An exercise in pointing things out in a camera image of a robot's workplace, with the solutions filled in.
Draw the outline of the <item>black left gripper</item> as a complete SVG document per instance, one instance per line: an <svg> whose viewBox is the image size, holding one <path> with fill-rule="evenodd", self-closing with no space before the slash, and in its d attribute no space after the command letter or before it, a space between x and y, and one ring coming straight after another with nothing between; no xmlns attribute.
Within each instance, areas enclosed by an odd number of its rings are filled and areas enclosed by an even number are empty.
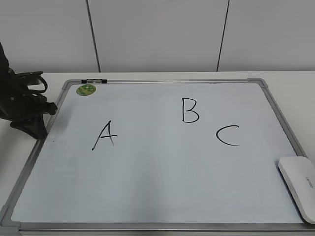
<svg viewBox="0 0 315 236"><path fill-rule="evenodd" d="M43 95L48 84L42 74L42 71L15 73L3 47L0 48L0 117L14 120L10 123L12 128L37 140L47 137L42 115L54 115L57 111L56 104Z"/></svg>

